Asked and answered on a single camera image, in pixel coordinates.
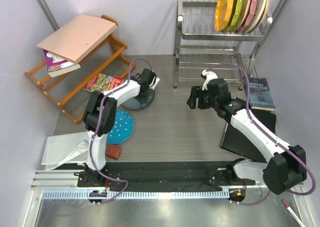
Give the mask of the dark blue paperback book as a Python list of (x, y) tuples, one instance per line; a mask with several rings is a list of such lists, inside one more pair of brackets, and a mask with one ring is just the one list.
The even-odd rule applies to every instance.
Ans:
[(276, 109), (266, 78), (249, 77), (249, 91), (247, 81), (244, 81), (246, 94), (249, 93), (249, 107), (255, 110), (272, 112)]

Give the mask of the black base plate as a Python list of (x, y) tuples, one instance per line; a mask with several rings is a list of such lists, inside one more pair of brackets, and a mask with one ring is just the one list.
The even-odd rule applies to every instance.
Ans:
[(231, 179), (226, 161), (108, 162), (102, 172), (84, 167), (74, 175), (78, 187), (109, 187), (119, 192), (210, 192), (226, 186), (255, 185), (251, 179)]

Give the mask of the pink folder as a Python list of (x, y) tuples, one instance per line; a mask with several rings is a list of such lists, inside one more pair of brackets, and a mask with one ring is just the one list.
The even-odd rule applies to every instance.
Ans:
[(36, 46), (78, 64), (116, 28), (112, 21), (79, 14)]

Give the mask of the wooden rack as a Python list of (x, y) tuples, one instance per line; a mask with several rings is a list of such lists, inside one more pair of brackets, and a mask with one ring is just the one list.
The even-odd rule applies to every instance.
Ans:
[[(115, 19), (102, 15), (100, 18), (116, 23), (118, 27), (118, 23)], [(109, 45), (111, 49), (111, 56), (107, 58), (100, 65), (92, 65), (89, 67), (91, 71), (86, 77), (80, 77), (79, 75), (75, 75), (75, 79), (78, 81), (78, 85), (73, 87), (71, 90), (67, 92), (67, 95), (62, 99), (57, 99), (51, 95), (51, 91), (56, 88), (61, 82), (63, 82), (66, 78), (68, 78), (69, 73), (65, 73), (56, 77), (50, 77), (48, 74), (42, 79), (36, 78), (36, 73), (39, 72), (42, 68), (46, 66), (45, 61), (39, 63), (32, 70), (25, 72), (25, 75), (29, 78), (29, 80), (37, 86), (37, 88), (43, 93), (43, 95), (62, 113), (64, 113), (68, 118), (70, 118), (74, 123), (79, 124), (83, 118), (82, 115), (78, 117), (72, 116), (70, 112), (68, 112), (65, 106), (68, 102), (81, 90), (83, 90), (84, 86), (96, 75), (102, 72), (105, 68), (107, 68), (114, 60), (120, 60), (126, 65), (130, 64), (130, 60), (123, 56), (123, 52), (128, 48), (127, 45), (119, 40), (117, 37), (113, 35), (113, 32), (105, 38), (97, 47), (95, 47), (89, 54), (84, 57), (79, 63), (80, 66), (83, 66), (88, 62), (88, 60), (98, 52), (105, 45)]]

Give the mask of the orange dotted plate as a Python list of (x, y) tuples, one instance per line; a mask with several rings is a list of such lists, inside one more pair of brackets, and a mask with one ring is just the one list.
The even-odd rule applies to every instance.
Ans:
[(223, 32), (230, 21), (234, 0), (218, 0), (215, 8), (214, 28), (217, 32)]

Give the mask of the white cloth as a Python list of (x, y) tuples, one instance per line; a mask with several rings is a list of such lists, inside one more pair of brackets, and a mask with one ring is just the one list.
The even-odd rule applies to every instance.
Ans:
[(51, 171), (63, 164), (83, 164), (87, 161), (89, 139), (87, 132), (49, 136), (41, 165)]

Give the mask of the blue dotted plate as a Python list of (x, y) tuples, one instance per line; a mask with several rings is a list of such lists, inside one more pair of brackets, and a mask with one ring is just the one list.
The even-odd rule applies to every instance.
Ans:
[(131, 115), (124, 110), (117, 109), (114, 125), (108, 133), (106, 143), (112, 145), (122, 144), (131, 137), (133, 130), (134, 120)]

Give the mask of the cream blue rimmed plate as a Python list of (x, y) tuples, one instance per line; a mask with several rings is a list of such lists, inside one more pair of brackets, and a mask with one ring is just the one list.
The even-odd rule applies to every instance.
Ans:
[(257, 5), (256, 5), (256, 9), (253, 15), (253, 19), (251, 21), (251, 23), (249, 24), (248, 29), (246, 30), (246, 33), (250, 33), (252, 32), (258, 25), (258, 23), (260, 22), (263, 13), (265, 11), (267, 5), (267, 0), (257, 0)]

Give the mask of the red comic book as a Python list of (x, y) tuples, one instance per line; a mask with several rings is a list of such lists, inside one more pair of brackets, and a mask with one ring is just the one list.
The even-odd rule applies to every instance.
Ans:
[(99, 73), (94, 76), (83, 89), (87, 92), (105, 92), (120, 86), (123, 82), (123, 78)]

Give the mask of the red white marker pen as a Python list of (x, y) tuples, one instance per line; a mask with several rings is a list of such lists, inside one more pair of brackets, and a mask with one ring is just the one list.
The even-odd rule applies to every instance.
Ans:
[(288, 210), (288, 212), (292, 215), (292, 217), (295, 219), (295, 221), (299, 224), (300, 227), (306, 227), (302, 220), (298, 217), (298, 215), (292, 210), (290, 205), (284, 200), (281, 200), (283, 206)]

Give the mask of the cream floral plate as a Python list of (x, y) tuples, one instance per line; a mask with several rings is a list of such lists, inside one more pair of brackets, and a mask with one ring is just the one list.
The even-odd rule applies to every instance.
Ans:
[(250, 10), (250, 5), (251, 5), (251, 0), (242, 0), (242, 7), (241, 7), (241, 11), (239, 14), (239, 18), (236, 24), (236, 31), (239, 32), (242, 25), (245, 22), (245, 19), (249, 13)]

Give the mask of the metal dish rack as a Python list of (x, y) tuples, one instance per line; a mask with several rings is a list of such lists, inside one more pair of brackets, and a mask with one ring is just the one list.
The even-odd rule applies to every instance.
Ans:
[(216, 4), (212, 0), (176, 1), (175, 89), (182, 81), (200, 81), (199, 72), (223, 62), (242, 66), (248, 75), (254, 69), (258, 49), (272, 26), (271, 11), (251, 33), (223, 33), (215, 30)]

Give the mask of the purple white book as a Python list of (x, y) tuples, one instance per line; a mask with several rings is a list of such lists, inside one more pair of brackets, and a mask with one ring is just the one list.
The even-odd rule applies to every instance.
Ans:
[(51, 78), (78, 70), (81, 68), (79, 64), (74, 64), (67, 61), (47, 50), (43, 50), (44, 60), (47, 68), (47, 73)]

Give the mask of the dark blue-grey plate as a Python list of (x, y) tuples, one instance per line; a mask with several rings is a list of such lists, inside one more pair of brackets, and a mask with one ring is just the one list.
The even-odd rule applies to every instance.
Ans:
[(121, 105), (131, 111), (139, 111), (148, 107), (155, 98), (155, 91), (149, 87), (140, 89), (139, 94), (126, 100)]

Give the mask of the green dotted plate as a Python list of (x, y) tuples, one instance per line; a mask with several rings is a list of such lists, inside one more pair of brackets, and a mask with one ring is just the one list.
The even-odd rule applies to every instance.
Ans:
[(231, 17), (226, 29), (227, 32), (234, 32), (236, 30), (236, 24), (240, 17), (242, 5), (243, 5), (243, 0), (233, 0)]

